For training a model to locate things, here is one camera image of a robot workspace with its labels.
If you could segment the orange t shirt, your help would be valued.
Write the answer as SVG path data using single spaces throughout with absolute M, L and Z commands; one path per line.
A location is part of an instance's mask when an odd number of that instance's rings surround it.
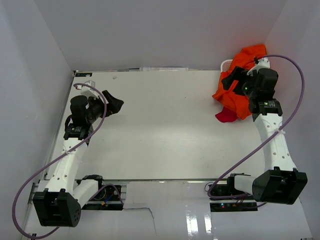
M 232 70 L 236 67 L 242 67 L 245 69 L 251 69 L 255 66 L 254 57 L 261 58 L 267 54 L 267 49 L 264 44 L 257 44 L 252 46 L 247 46 L 242 48 L 242 50 L 237 53 L 230 65 L 230 68 L 226 72 L 220 73 L 220 78 L 218 82 L 218 88 L 212 97 L 221 103 L 223 107 L 232 110 L 237 114 L 238 119 L 244 120 L 246 117 L 250 116 L 249 111 L 249 99 L 243 95 L 237 95 L 233 92 L 237 82 L 234 81 L 228 90 L 223 89 L 222 79 L 229 76 Z

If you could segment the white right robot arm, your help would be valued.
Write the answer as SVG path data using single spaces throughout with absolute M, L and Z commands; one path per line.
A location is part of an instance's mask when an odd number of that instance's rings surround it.
M 292 205 L 306 186 L 306 173 L 297 170 L 286 143 L 281 104 L 274 98 L 278 73 L 270 68 L 249 70 L 235 67 L 231 74 L 222 80 L 228 90 L 237 81 L 233 92 L 246 96 L 248 109 L 264 143 L 264 173 L 251 176 L 232 173 L 225 187 L 226 195 L 236 200 L 243 193 L 252 195 L 257 202 Z

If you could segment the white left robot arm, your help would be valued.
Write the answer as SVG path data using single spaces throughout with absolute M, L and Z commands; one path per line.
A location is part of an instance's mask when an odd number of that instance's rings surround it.
M 33 205 L 41 226 L 76 227 L 82 207 L 91 199 L 105 196 L 106 187 L 100 175 L 85 176 L 77 186 L 76 175 L 82 156 L 88 149 L 93 123 L 118 113 L 123 100 L 113 97 L 107 90 L 102 99 L 95 93 L 82 93 L 70 100 L 71 114 L 65 121 L 63 157 L 43 191 L 37 191 Z

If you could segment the white perforated plastic basket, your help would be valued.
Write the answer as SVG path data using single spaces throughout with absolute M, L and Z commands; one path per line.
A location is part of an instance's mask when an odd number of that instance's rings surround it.
M 231 66 L 231 63 L 232 63 L 232 59 L 227 59 L 225 61 L 223 61 L 220 65 L 220 72 L 226 72 L 229 70 L 230 66 Z

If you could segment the crimson red t shirt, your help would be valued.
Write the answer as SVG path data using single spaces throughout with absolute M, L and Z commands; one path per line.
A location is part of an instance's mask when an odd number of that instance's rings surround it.
M 215 117 L 221 123 L 232 123 L 238 119 L 237 114 L 226 107 L 223 107 L 221 112 L 217 113 Z

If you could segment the black label sticker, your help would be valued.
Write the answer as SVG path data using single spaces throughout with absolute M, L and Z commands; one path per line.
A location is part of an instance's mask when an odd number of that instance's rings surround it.
M 92 72 L 77 72 L 77 73 L 74 75 L 74 77 L 75 77 L 75 78 L 79 78 L 79 77 L 85 77 L 85 78 L 87 78 L 87 77 L 91 77 L 92 75 L 93 75 Z

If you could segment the printed paper strip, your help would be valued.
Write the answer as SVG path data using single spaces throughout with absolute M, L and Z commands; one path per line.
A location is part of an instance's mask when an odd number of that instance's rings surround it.
M 178 72 L 188 71 L 188 67 L 140 67 L 140 72 Z

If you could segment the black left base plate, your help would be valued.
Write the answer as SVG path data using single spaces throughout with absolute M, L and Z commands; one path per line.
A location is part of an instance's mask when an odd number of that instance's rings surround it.
M 125 195 L 122 196 L 122 186 L 115 185 L 117 191 L 113 186 L 107 186 L 99 192 L 97 196 L 91 199 L 86 205 L 82 207 L 82 210 L 87 211 L 122 211 L 125 201 Z

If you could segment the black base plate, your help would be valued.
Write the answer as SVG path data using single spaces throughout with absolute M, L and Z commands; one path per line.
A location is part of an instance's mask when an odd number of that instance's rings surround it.
M 220 181 L 210 191 L 212 196 L 232 196 L 232 198 L 209 199 L 210 211 L 212 213 L 231 213 L 231 212 L 255 212 L 258 210 L 257 202 L 252 196 L 233 197 L 241 195 L 243 192 L 230 190 L 226 180 Z
M 115 185 L 117 191 L 113 186 L 107 186 L 99 192 L 97 196 L 91 199 L 86 205 L 82 207 L 82 210 L 87 211 L 122 211 L 125 201 L 125 195 L 122 196 L 122 186 Z

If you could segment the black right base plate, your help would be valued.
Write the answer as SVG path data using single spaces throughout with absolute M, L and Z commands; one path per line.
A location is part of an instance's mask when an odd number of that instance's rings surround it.
M 243 192 L 230 190 L 226 180 L 220 181 L 210 191 L 212 196 L 232 196 L 232 198 L 209 199 L 210 211 L 212 213 L 231 213 L 231 212 L 255 212 L 258 210 L 257 202 L 252 196 L 233 197 L 241 195 Z

